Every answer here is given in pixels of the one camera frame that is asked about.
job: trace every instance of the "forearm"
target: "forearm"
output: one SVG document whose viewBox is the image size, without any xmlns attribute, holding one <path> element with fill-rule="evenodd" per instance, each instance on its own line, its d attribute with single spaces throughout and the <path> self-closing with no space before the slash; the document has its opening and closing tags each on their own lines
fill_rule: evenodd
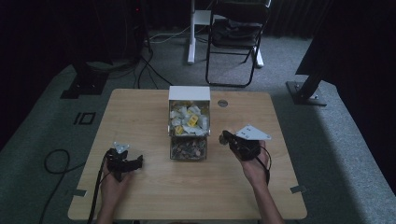
<svg viewBox="0 0 396 224">
<path fill-rule="evenodd" d="M 98 213 L 96 224 L 112 224 L 113 216 L 114 216 L 113 208 L 102 206 Z"/>
<path fill-rule="evenodd" d="M 285 223 L 276 208 L 268 187 L 260 185 L 259 187 L 253 187 L 253 191 L 262 216 L 262 223 Z"/>
</svg>

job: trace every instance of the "handheld controller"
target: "handheld controller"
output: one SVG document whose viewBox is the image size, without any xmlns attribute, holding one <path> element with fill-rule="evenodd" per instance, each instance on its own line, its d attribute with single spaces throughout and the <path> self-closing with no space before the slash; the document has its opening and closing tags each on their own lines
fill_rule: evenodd
<svg viewBox="0 0 396 224">
<path fill-rule="evenodd" d="M 139 156 L 134 161 L 127 161 L 127 156 L 128 150 L 126 150 L 124 147 L 122 147 L 121 150 L 118 147 L 111 148 L 106 153 L 107 169 L 120 182 L 122 181 L 122 173 L 128 173 L 130 171 L 142 168 L 143 166 L 143 155 Z"/>
</svg>

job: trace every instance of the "white box lid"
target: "white box lid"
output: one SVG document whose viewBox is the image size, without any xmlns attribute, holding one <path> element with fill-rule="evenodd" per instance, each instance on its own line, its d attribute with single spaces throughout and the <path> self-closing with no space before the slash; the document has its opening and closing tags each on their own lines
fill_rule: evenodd
<svg viewBox="0 0 396 224">
<path fill-rule="evenodd" d="M 210 88 L 197 86 L 170 86 L 169 100 L 210 101 Z"/>
</svg>

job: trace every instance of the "gray carpet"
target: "gray carpet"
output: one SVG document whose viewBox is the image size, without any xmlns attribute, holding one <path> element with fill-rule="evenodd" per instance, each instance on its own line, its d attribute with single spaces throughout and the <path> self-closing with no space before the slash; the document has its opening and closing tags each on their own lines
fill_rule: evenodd
<svg viewBox="0 0 396 224">
<path fill-rule="evenodd" d="M 295 105 L 286 81 L 302 81 L 295 76 L 310 40 L 265 37 L 262 40 L 264 67 L 256 69 L 252 84 L 244 89 L 213 87 L 214 91 L 267 91 L 271 94 L 292 164 L 308 211 L 298 223 L 395 223 L 396 199 L 381 175 L 359 129 L 339 98 L 336 88 L 321 82 L 319 90 L 325 107 Z M 194 65 L 187 65 L 188 40 L 172 38 L 151 44 L 151 66 L 174 85 L 206 85 L 205 43 L 197 42 Z M 149 53 L 143 49 L 148 60 Z M 234 56 L 218 56 L 212 74 L 226 70 L 229 80 L 240 80 L 248 67 L 231 64 Z M 92 65 L 108 68 L 102 63 Z M 57 148 L 70 153 L 69 168 L 88 157 L 93 139 L 112 90 L 137 88 L 143 64 L 127 71 L 114 72 L 101 95 L 81 95 L 78 99 L 60 99 L 76 75 L 66 67 L 48 85 L 35 107 L 0 153 L 0 223 L 38 223 L 50 193 L 60 175 L 44 169 L 46 155 Z M 144 70 L 142 89 L 168 89 L 169 85 L 152 70 Z M 95 113 L 91 125 L 75 123 L 78 113 Z M 49 158 L 49 168 L 61 171 L 66 165 L 63 153 Z M 84 223 L 67 216 L 82 168 L 67 173 L 54 194 L 43 223 Z M 149 221 L 145 223 L 168 223 Z M 231 221 L 193 221 L 195 223 L 231 223 Z"/>
</svg>

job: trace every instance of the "yellow object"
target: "yellow object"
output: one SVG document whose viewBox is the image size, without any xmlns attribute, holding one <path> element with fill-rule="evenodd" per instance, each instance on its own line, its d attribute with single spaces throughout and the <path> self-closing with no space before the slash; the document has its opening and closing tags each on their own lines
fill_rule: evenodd
<svg viewBox="0 0 396 224">
<path fill-rule="evenodd" d="M 178 125 L 178 126 L 176 126 L 175 131 L 176 131 L 176 134 L 182 134 L 183 127 L 181 125 Z"/>
<path fill-rule="evenodd" d="M 198 121 L 198 116 L 196 116 L 196 115 L 191 115 L 191 117 L 190 117 L 190 120 L 189 120 L 189 122 L 187 122 L 187 124 L 190 126 L 190 127 L 194 127 L 195 126 L 195 124 L 197 123 L 197 121 Z"/>
</svg>

